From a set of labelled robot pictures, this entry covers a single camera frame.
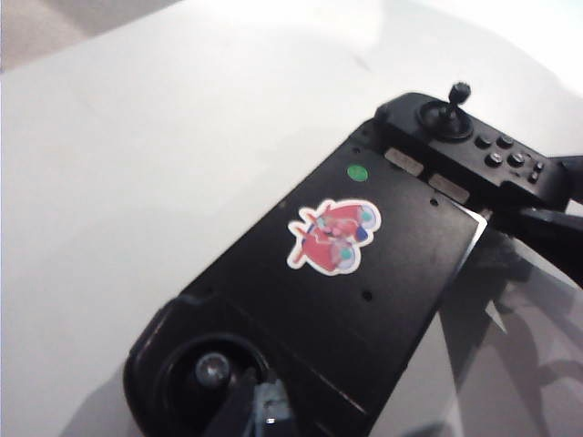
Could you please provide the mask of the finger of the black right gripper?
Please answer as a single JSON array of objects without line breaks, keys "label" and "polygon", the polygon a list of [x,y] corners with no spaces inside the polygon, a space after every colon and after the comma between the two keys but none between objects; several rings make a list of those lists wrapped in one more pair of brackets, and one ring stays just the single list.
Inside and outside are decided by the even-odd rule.
[{"label": "finger of the black right gripper", "polygon": [[505,208],[494,211],[490,224],[582,287],[582,217],[541,208]]},{"label": "finger of the black right gripper", "polygon": [[561,158],[561,165],[566,170],[570,189],[570,198],[577,203],[583,202],[583,156]]}]

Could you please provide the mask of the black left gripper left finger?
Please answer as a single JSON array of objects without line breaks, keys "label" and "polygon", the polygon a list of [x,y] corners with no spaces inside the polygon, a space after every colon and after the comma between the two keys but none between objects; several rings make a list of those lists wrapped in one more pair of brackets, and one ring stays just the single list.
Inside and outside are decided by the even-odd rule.
[{"label": "black left gripper left finger", "polygon": [[253,368],[248,368],[233,386],[221,408],[219,436],[247,436],[249,434],[256,385],[257,373]]}]

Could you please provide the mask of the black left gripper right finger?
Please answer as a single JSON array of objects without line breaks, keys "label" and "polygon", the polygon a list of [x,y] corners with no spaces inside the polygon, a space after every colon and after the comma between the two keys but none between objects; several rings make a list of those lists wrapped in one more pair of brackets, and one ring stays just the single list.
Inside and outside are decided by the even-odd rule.
[{"label": "black left gripper right finger", "polygon": [[249,436],[292,436],[292,407],[281,380],[254,388]]}]

